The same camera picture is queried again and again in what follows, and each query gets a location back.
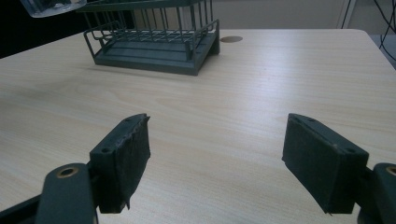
wood grain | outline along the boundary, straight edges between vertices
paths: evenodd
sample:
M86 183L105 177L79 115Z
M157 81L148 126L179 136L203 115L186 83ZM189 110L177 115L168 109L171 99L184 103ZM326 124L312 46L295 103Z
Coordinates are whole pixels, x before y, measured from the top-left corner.
M222 30L198 77L95 65L82 35L0 60L0 210L147 113L132 209L100 223L356 223L325 215L281 160L289 113L396 162L396 73L355 30Z

white wall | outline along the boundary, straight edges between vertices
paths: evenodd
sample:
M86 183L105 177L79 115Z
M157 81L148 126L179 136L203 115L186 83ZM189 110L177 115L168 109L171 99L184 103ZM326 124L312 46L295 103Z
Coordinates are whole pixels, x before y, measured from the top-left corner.
M213 0L221 29L337 28L346 0Z

wooden table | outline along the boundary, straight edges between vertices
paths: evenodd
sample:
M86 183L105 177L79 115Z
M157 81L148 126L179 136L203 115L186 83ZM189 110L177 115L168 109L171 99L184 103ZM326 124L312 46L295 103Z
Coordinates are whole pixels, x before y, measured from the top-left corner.
M132 209L100 223L356 223L325 215L281 160L289 113L396 162L396 73L356 30L228 30L198 77L95 65L82 35L0 60L0 210L89 152L122 119L148 123Z

rack tray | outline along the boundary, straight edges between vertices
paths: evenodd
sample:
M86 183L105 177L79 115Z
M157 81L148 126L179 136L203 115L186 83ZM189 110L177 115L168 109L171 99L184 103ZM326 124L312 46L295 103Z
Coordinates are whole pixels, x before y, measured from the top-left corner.
M84 37L96 64L198 75L219 54L211 0L107 0L78 12L91 27Z

clear glass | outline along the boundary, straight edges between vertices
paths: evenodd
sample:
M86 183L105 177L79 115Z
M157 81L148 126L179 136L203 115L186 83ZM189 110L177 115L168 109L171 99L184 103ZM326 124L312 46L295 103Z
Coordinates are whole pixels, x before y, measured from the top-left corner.
M21 3L31 17L42 18L83 7L87 0L21 0Z

